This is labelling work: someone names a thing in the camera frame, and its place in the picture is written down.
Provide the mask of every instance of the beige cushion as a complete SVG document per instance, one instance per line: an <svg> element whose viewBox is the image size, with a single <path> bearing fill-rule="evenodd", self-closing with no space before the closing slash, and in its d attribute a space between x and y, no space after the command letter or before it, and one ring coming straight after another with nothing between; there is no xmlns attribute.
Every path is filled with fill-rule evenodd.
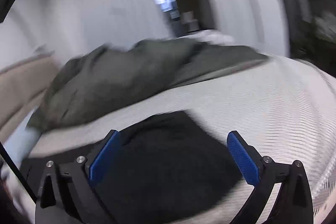
<svg viewBox="0 0 336 224"><path fill-rule="evenodd" d="M39 106L43 92L56 76L53 59L35 57L0 72L0 141L3 143L32 108Z"/></svg>

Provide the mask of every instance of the white textured fabric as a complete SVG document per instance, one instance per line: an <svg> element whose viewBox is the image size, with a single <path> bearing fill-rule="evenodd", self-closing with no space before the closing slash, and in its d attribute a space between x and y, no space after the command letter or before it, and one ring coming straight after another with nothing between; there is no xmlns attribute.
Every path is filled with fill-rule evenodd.
<svg viewBox="0 0 336 224"><path fill-rule="evenodd" d="M226 143L237 130L261 155L291 164L301 160L315 201L328 184L336 161L336 79L312 65L270 57L258 67L167 90L112 112L95 122L43 134L31 157L69 150L163 112L185 110L212 136ZM273 189L259 219L264 221L280 185ZM179 223L229 223L253 187L241 181L212 210Z"/></svg>

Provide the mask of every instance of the blue gripper pad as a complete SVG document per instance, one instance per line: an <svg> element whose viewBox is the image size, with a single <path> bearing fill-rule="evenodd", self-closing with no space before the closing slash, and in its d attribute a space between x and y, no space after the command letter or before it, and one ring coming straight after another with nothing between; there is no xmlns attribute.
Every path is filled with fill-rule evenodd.
<svg viewBox="0 0 336 224"><path fill-rule="evenodd" d="M226 144L247 184L257 186L259 169L233 132L228 134Z"/></svg>
<svg viewBox="0 0 336 224"><path fill-rule="evenodd" d="M101 181L105 172L111 166L111 161L119 151L121 146L120 132L114 131L111 138L107 141L102 150L89 168L89 182L90 185L95 186Z"/></svg>

